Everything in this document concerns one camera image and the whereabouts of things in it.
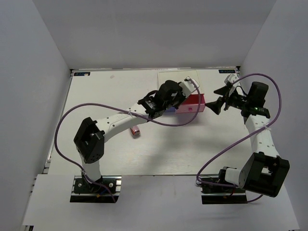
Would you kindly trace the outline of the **pink small drawer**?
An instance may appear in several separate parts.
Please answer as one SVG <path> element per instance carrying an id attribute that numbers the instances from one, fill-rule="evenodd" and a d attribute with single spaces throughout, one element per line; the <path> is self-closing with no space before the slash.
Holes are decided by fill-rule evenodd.
<path id="1" fill-rule="evenodd" d="M 201 93 L 200 96 L 201 96 L 201 104 L 199 112 L 203 112 L 205 109 L 205 98 L 203 93 Z M 176 109 L 176 114 L 195 113 L 197 111 L 198 104 L 199 104 L 198 94 L 192 94 L 179 106 L 178 109 Z"/>

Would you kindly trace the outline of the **pink tube of erasers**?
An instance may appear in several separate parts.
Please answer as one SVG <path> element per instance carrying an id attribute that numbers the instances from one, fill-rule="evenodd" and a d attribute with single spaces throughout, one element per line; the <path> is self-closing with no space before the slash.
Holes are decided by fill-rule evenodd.
<path id="1" fill-rule="evenodd" d="M 141 134 L 138 126 L 132 126 L 129 130 L 134 138 L 139 137 Z"/>

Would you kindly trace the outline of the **blue wide bottom drawer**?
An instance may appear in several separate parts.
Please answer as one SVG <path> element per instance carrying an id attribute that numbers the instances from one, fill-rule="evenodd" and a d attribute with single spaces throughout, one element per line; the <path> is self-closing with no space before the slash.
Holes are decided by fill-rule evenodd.
<path id="1" fill-rule="evenodd" d="M 174 113 L 176 111 L 176 109 L 174 107 L 170 107 L 168 109 L 166 109 L 166 113 Z"/>

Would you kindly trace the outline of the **white mini drawer cabinet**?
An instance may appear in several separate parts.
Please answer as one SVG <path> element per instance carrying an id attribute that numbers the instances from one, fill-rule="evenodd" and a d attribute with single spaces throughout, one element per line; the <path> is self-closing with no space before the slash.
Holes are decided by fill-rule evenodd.
<path id="1" fill-rule="evenodd" d="M 178 70 L 178 71 L 166 71 L 166 72 L 159 72 L 157 74 L 157 88 L 159 88 L 163 83 L 167 80 L 173 80 L 175 82 L 181 82 L 186 77 L 190 77 L 199 84 L 199 90 L 203 93 L 202 84 L 199 79 L 198 72 L 196 70 Z"/>

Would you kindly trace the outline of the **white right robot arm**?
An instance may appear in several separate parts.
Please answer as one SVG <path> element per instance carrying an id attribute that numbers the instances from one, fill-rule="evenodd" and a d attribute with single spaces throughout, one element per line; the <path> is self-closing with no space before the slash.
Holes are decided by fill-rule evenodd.
<path id="1" fill-rule="evenodd" d="M 224 167 L 219 171 L 217 185 L 223 192 L 234 186 L 246 191 L 276 197 L 290 168 L 289 161 L 282 159 L 275 148 L 269 130 L 270 113 L 264 107 L 268 85 L 253 82 L 247 95 L 240 95 L 236 87 L 227 83 L 215 90 L 219 98 L 206 107 L 219 114 L 234 107 L 241 111 L 249 132 L 252 155 L 241 168 Z"/>

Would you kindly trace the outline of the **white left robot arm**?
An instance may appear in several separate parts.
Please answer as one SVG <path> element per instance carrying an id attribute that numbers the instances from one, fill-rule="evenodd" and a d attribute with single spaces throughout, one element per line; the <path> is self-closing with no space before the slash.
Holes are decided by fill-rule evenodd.
<path id="1" fill-rule="evenodd" d="M 158 90 L 149 92 L 129 107 L 126 113 L 119 112 L 98 120 L 85 118 L 74 137 L 87 176 L 85 186 L 91 192 L 97 192 L 102 186 L 99 160 L 104 155 L 107 141 L 133 126 L 162 116 L 170 107 L 178 108 L 194 91 L 194 85 L 187 80 L 167 80 Z"/>

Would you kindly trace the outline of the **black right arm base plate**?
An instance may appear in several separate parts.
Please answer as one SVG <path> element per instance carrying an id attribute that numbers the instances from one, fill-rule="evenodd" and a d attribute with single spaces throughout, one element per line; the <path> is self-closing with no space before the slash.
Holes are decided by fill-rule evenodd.
<path id="1" fill-rule="evenodd" d="M 197 186 L 201 187 L 203 205 L 247 204 L 245 190 L 204 184 L 198 180 L 196 180 L 195 183 Z"/>

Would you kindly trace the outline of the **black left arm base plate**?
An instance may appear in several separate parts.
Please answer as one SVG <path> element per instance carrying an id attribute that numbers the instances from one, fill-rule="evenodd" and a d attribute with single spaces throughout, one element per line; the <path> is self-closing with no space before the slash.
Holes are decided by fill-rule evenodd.
<path id="1" fill-rule="evenodd" d="M 75 176 L 70 196 L 71 203 L 110 204 L 117 202 L 121 191 L 121 176 L 103 176 L 100 184 L 107 187 L 110 193 L 102 186 L 90 184 L 82 176 Z"/>

